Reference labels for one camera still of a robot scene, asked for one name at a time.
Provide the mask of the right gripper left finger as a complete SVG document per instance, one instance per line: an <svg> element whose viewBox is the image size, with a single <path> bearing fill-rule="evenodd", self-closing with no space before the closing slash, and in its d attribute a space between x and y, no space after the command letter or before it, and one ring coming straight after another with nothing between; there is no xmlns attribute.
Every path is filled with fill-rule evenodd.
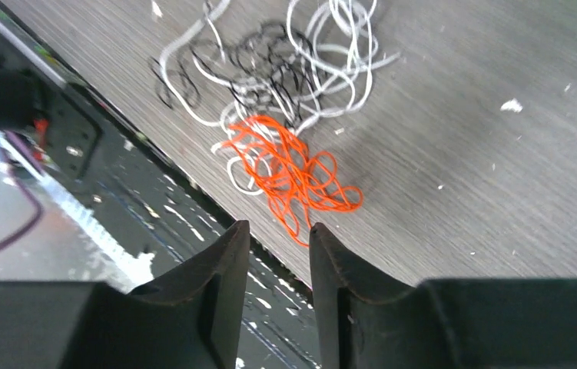
<svg viewBox="0 0 577 369"><path fill-rule="evenodd" d="M122 293L103 282L0 281L0 368L232 368L250 227Z"/></svg>

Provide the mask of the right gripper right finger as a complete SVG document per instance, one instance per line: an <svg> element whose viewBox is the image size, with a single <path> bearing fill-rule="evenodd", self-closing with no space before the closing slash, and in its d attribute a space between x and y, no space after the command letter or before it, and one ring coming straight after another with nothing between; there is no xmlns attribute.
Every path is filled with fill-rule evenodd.
<svg viewBox="0 0 577 369"><path fill-rule="evenodd" d="M434 278L411 286L310 231L325 368L577 368L577 278Z"/></svg>

